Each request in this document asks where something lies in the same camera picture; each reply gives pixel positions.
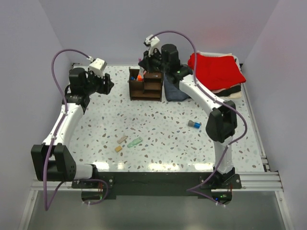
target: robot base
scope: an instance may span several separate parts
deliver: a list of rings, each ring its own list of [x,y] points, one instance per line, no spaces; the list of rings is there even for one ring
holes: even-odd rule
[[[104,180],[109,187],[106,199],[117,196],[198,196],[187,189],[200,184],[210,176],[211,172],[96,172],[95,179]],[[213,197],[217,201],[231,201],[231,192],[212,192],[212,189],[240,189],[240,176],[233,174],[222,181],[220,175],[213,176],[208,184],[197,191]],[[72,182],[75,189],[98,189],[95,182]],[[100,199],[96,191],[82,192],[82,199]]]

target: gray floor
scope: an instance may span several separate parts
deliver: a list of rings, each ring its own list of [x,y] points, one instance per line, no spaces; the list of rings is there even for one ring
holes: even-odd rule
[[[60,191],[48,212],[39,192],[29,230],[284,230],[274,192],[234,192],[225,208],[197,197],[119,196],[88,207]]]

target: wooden block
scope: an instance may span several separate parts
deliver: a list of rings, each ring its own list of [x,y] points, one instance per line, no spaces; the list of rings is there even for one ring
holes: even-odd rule
[[[123,148],[121,147],[121,146],[117,146],[116,148],[115,148],[115,151],[116,152],[119,152],[119,151],[121,151]]]
[[[117,140],[117,143],[120,144],[123,142],[125,139],[127,139],[128,136],[123,136],[121,139]]]

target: blue cap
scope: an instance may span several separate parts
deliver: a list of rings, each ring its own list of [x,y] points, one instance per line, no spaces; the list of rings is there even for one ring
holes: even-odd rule
[[[195,122],[195,123],[194,123],[194,127],[195,127],[195,128],[200,128],[201,125],[200,125],[200,123]]]

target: folded towel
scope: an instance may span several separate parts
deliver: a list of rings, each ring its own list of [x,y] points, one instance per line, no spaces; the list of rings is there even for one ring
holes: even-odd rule
[[[216,91],[212,91],[216,96],[218,97],[228,97],[229,95],[236,93],[236,92],[240,92],[241,91],[241,85],[235,85],[229,89],[222,89],[222,90],[216,90]]]
[[[188,66],[194,68],[194,54],[190,56]],[[211,91],[229,89],[246,82],[233,56],[206,57],[197,54],[196,77]]]
[[[235,93],[232,93],[231,95],[229,95],[227,97],[221,97],[221,98],[225,99],[225,100],[230,100],[230,99],[239,99],[241,97],[242,97],[242,91],[235,92]]]

